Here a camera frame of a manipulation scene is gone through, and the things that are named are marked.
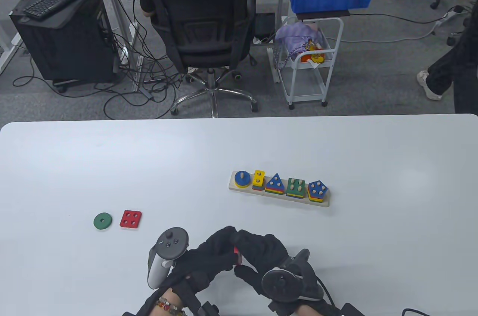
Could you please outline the person's left hand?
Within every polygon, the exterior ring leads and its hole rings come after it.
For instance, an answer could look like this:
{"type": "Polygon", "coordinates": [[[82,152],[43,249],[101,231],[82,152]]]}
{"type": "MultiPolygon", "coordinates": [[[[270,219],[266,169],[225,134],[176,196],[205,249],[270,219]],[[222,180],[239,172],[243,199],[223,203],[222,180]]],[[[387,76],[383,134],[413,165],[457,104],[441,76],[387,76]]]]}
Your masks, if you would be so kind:
{"type": "Polygon", "coordinates": [[[162,297],[182,309],[184,302],[177,293],[179,284],[185,282],[192,294],[197,294],[207,289],[219,273],[232,270],[238,262],[238,255],[234,253],[232,244],[232,236],[236,231],[234,226],[226,226],[212,234],[196,249],[181,255],[164,282],[166,291],[162,297]]]}

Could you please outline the person's right hand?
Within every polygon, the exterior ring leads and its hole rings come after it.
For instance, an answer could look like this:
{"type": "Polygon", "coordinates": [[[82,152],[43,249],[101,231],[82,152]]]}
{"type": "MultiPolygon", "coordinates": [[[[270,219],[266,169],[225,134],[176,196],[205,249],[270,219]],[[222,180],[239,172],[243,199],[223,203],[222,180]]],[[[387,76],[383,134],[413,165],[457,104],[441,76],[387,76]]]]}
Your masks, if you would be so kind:
{"type": "MultiPolygon", "coordinates": [[[[280,240],[272,234],[264,236],[252,234],[245,230],[233,233],[230,241],[239,253],[253,266],[245,265],[234,267],[234,274],[237,278],[251,286],[257,294],[270,298],[262,287],[262,278],[266,272],[279,267],[289,256],[288,251],[280,240]]],[[[336,311],[324,301],[296,301],[292,303],[272,302],[278,306],[280,315],[302,315],[302,316],[334,316],[336,311]]]]}

